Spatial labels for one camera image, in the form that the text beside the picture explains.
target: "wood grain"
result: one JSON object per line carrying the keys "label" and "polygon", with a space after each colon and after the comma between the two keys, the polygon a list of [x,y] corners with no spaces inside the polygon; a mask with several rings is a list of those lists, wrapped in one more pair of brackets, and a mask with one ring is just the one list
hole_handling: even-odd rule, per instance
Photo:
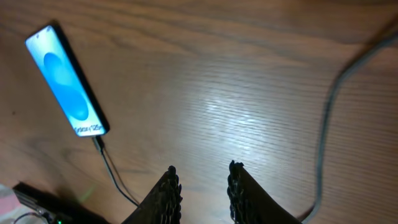
{"label": "wood grain", "polygon": [[[134,207],[75,136],[24,46],[58,19],[111,125],[104,137],[142,200],[169,165],[182,223],[232,223],[232,159],[294,215],[313,202],[331,81],[398,13],[380,0],[0,1],[0,182],[79,197],[112,223]],[[397,223],[398,50],[348,80],[333,112],[325,198],[312,223]]]}

